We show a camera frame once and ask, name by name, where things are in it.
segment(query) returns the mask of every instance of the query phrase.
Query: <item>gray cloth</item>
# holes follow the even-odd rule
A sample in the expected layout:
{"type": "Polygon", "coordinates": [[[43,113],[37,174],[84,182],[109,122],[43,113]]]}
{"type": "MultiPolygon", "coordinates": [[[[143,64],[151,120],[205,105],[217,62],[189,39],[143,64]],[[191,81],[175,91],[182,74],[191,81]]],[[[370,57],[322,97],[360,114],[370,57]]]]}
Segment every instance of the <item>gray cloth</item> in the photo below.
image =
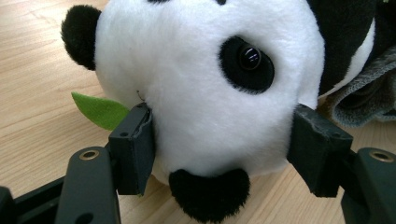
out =
{"type": "Polygon", "coordinates": [[[329,95],[326,105],[332,119],[347,127],[359,127],[373,119],[396,120],[396,46],[329,95]]]}

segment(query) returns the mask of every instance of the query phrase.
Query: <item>wooden table surface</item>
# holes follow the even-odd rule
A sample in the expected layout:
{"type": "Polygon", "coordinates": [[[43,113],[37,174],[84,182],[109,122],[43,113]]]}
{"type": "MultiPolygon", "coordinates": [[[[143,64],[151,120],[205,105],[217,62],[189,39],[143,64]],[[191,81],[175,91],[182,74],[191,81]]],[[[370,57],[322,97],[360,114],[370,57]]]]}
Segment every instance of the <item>wooden table surface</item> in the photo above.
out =
{"type": "MultiPolygon", "coordinates": [[[[95,73],[70,60],[60,36],[66,10],[78,4],[102,9],[106,1],[0,2],[0,185],[14,197],[64,175],[76,151],[107,142],[109,132],[85,119],[70,94],[104,96],[95,73]]],[[[347,130],[354,150],[396,152],[396,122],[347,130]]],[[[318,199],[291,165],[253,178],[250,195],[225,223],[344,223],[342,190],[335,199],[318,199]]],[[[154,177],[145,196],[121,196],[120,210],[123,223],[196,223],[154,177]]]]}

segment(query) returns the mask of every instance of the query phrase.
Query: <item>stuffed animal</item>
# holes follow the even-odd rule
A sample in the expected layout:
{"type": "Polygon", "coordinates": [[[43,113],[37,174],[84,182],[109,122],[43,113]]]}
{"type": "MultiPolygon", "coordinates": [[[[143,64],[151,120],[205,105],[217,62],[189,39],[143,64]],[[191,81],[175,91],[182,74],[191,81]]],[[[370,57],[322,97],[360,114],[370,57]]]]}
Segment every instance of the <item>stuffed animal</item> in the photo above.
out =
{"type": "Polygon", "coordinates": [[[183,210],[221,222],[250,177],[287,164],[297,104],[316,108],[394,46],[395,2],[111,0],[72,7],[62,35],[106,96],[151,108],[152,173],[183,210]]]}

